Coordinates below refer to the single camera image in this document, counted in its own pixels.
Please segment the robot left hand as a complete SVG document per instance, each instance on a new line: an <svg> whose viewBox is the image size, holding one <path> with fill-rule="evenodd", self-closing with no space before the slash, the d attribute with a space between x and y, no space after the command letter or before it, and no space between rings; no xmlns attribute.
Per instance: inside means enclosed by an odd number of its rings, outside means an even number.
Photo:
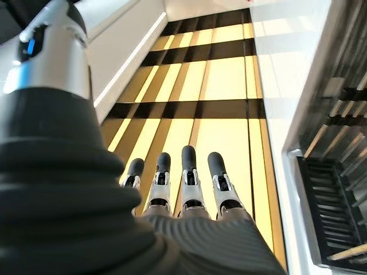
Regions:
<svg viewBox="0 0 367 275"><path fill-rule="evenodd" d="M157 161L149 205L119 184L93 106L87 30L72 1L50 1L19 34L1 93L2 274L284 274L228 177L208 165L218 218L204 205L191 146L183 205L170 212L170 156Z"/></svg>

